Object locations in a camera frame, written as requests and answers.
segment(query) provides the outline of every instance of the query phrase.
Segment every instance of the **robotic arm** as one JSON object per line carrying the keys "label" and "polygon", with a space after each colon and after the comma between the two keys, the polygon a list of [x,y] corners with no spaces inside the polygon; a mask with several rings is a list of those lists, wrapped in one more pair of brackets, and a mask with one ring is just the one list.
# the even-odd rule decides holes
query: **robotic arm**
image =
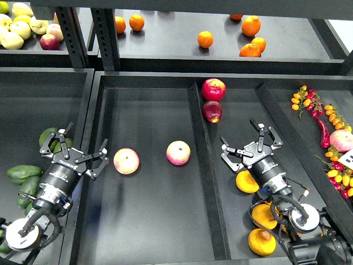
{"label": "robotic arm", "polygon": [[[252,119],[250,123],[259,133],[259,138],[256,142],[253,141],[242,149],[229,147],[226,139],[221,137],[223,142],[221,159],[223,162],[233,173],[238,173],[242,168],[246,168],[260,187],[256,193],[259,201],[249,208],[250,217],[251,211],[256,205],[265,200],[272,202],[272,215],[281,226],[286,227],[288,232],[290,238],[288,249],[282,242],[281,228],[279,236],[276,236],[271,230],[261,224],[258,225],[274,236],[295,265],[351,264],[350,247],[332,227],[324,225],[323,218],[329,222],[332,222],[332,219],[324,210],[318,211],[309,204],[301,203],[302,199],[307,196],[308,190],[306,189],[299,199],[293,195],[293,189],[285,178],[287,172],[273,152],[275,149],[281,148],[283,144],[274,128],[265,127],[264,124],[256,124]],[[264,144],[265,135],[271,137],[271,145]],[[240,158],[241,163],[233,163],[228,156]],[[300,238],[299,234],[312,232],[318,226],[321,228],[323,236],[306,240]]]}
{"label": "robotic arm", "polygon": [[[58,133],[50,133],[43,143],[40,154],[52,161],[39,180],[41,190],[36,197],[23,192],[18,194],[19,198],[32,201],[33,208],[25,218],[2,225],[6,228],[8,245],[13,249],[12,255],[15,252],[42,249],[53,242],[61,232],[59,218],[71,210],[73,204],[71,196],[81,176],[85,174],[95,180],[109,162],[105,149],[107,139],[98,152],[91,155],[85,155],[75,148],[68,148],[65,136],[72,125],[73,123],[70,123],[66,129],[61,129]],[[52,153],[49,148],[55,140],[61,145],[61,151],[58,153]],[[88,162],[95,160],[101,160],[101,164],[97,168],[89,169]],[[47,238],[44,232],[50,224],[53,224],[54,231]]]}

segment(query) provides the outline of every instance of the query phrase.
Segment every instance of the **black tray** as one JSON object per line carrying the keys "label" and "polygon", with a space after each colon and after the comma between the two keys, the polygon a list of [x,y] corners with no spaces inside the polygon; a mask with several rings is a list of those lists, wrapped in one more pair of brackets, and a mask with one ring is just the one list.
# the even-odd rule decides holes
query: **black tray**
{"label": "black tray", "polygon": [[[66,257],[71,255],[71,264],[209,264],[207,261],[212,260],[218,264],[218,260],[225,259],[231,259],[233,264],[242,264],[244,260],[254,264],[290,264],[279,246],[265,259],[258,258],[248,248],[247,236],[255,228],[247,213],[253,196],[236,188],[235,175],[220,157],[220,135],[234,148],[256,140],[258,134],[249,123],[250,118],[276,128],[284,141],[276,154],[286,167],[287,176],[310,189],[305,202],[317,209],[328,205],[335,213],[349,209],[349,203],[334,190],[314,158],[324,150],[304,147],[304,152],[319,167],[313,177],[312,165],[303,163],[303,151],[298,152],[294,147],[296,139],[289,137],[289,132],[272,113],[273,102],[263,94],[271,95],[275,103],[280,102],[277,112],[281,120],[292,124],[296,113],[291,114],[290,98],[295,89],[306,84],[319,87],[323,98],[338,93],[333,98],[339,99],[341,93],[349,93],[352,78],[215,75],[225,82],[228,90],[221,101],[222,120],[218,124],[206,124],[198,119],[200,108],[195,108],[197,96],[193,93],[209,77],[208,74],[97,72],[84,139],[91,141],[91,148],[97,148],[108,138],[111,163],[96,182],[87,183],[83,188],[87,206],[82,200],[79,232],[73,239],[75,247],[63,252]],[[301,122],[304,119],[293,120],[294,125]],[[299,137],[305,137],[304,143],[310,139],[313,146],[319,146],[320,131],[314,120],[308,122],[312,122],[312,131],[302,132]],[[170,165],[165,157],[168,144],[176,138],[191,147],[191,160],[181,168]],[[119,175],[114,168],[112,159],[122,147],[135,149],[141,158],[141,166],[132,176]],[[184,177],[183,181],[175,181],[180,176]],[[205,184],[205,178],[210,177],[214,184]],[[293,187],[299,197],[303,190],[295,184]],[[216,203],[216,214],[212,214],[212,203]],[[346,223],[353,212],[349,210],[346,215],[342,227],[353,235],[350,224]],[[218,227],[222,232],[213,230]],[[304,237],[317,235],[318,231],[314,231]]]}
{"label": "black tray", "polygon": [[[41,132],[49,127],[66,128],[73,122],[69,137],[74,147],[84,148],[81,143],[93,70],[0,68],[0,80],[0,217],[10,222],[25,215],[16,204],[19,185],[11,183],[6,172],[16,165],[36,165],[43,170],[49,166],[50,160],[39,154]],[[74,212],[70,217],[76,219]],[[61,224],[65,222],[66,218],[62,218]],[[58,264],[62,243],[61,235],[39,253],[34,264]],[[21,263],[27,255],[28,252],[16,254],[11,261]]]}

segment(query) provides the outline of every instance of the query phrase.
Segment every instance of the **red chili pepper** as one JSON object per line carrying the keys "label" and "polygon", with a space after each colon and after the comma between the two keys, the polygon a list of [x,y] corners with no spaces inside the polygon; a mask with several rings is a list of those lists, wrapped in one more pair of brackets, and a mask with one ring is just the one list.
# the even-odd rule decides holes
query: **red chili pepper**
{"label": "red chili pepper", "polygon": [[314,117],[315,120],[318,122],[319,127],[321,129],[321,142],[320,145],[323,148],[329,148],[330,147],[330,133],[329,130],[327,129],[326,124],[322,120],[320,120],[318,117]]}
{"label": "red chili pepper", "polygon": [[309,106],[307,106],[307,110],[312,110],[314,108],[314,105],[310,104]]}
{"label": "red chili pepper", "polygon": [[341,191],[341,194],[342,194],[343,198],[345,198],[345,199],[349,199],[349,196],[348,196],[348,191],[346,191],[346,190],[342,190],[342,191]]}

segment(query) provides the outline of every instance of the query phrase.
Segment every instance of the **yellow cherry tomato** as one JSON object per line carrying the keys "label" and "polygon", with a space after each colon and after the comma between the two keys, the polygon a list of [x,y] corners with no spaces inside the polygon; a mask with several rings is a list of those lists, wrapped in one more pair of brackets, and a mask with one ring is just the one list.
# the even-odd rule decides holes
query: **yellow cherry tomato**
{"label": "yellow cherry tomato", "polygon": [[329,172],[327,172],[327,176],[330,178],[336,177],[338,175],[338,170],[330,170]]}
{"label": "yellow cherry tomato", "polygon": [[294,103],[294,104],[299,104],[299,99],[297,98],[292,98],[291,101]]}
{"label": "yellow cherry tomato", "polygon": [[337,176],[335,177],[335,181],[336,181],[337,183],[340,183],[340,182],[342,181],[342,176],[341,176],[341,175],[337,175]]}
{"label": "yellow cherry tomato", "polygon": [[332,105],[326,105],[324,106],[325,110],[333,110],[333,106]]}
{"label": "yellow cherry tomato", "polygon": [[325,157],[333,157],[333,152],[327,152],[325,153]]}
{"label": "yellow cherry tomato", "polygon": [[352,127],[349,125],[346,125],[346,127],[344,128],[346,131],[349,131],[350,133],[352,132]]}
{"label": "yellow cherry tomato", "polygon": [[294,110],[299,110],[299,106],[298,106],[297,104],[293,104],[293,105],[292,105],[292,109],[294,109]]}
{"label": "yellow cherry tomato", "polygon": [[332,123],[335,119],[336,119],[336,114],[335,113],[331,114],[329,117],[329,121]]}
{"label": "yellow cherry tomato", "polygon": [[331,109],[331,110],[326,110],[326,115],[331,115],[331,114],[333,114],[333,113],[335,113],[335,111],[334,111],[333,109]]}
{"label": "yellow cherry tomato", "polygon": [[310,105],[310,103],[311,103],[311,99],[308,98],[308,99],[304,100],[303,105],[304,105],[305,107],[307,107],[307,106]]}
{"label": "yellow cherry tomato", "polygon": [[331,161],[337,161],[338,159],[339,159],[338,156],[332,156],[332,157],[330,157],[330,160],[331,160]]}
{"label": "yellow cherry tomato", "polygon": [[333,122],[332,122],[332,125],[336,126],[338,123],[340,123],[340,121],[341,121],[340,118],[334,119]]}

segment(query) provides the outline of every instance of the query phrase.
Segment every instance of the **red apple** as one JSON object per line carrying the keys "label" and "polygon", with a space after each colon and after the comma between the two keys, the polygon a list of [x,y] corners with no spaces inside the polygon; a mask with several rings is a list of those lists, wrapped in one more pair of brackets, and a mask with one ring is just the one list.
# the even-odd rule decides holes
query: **red apple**
{"label": "red apple", "polygon": [[226,85],[219,79],[207,79],[202,85],[202,95],[207,101],[220,101],[225,93]]}
{"label": "red apple", "polygon": [[44,34],[40,38],[40,46],[43,50],[47,51],[59,51],[60,50],[60,43],[57,37],[52,34]]}
{"label": "red apple", "polygon": [[118,150],[113,161],[116,170],[124,175],[134,173],[140,164],[140,159],[138,158],[137,153],[130,148]]}
{"label": "red apple", "polygon": [[353,134],[347,130],[340,129],[330,135],[330,144],[339,152],[346,152],[353,149]]}
{"label": "red apple", "polygon": [[211,123],[217,123],[222,118],[222,106],[217,101],[207,101],[202,106],[202,114]]}
{"label": "red apple", "polygon": [[190,147],[183,141],[174,141],[167,148],[168,160],[176,166],[181,166],[188,162],[190,158]]}

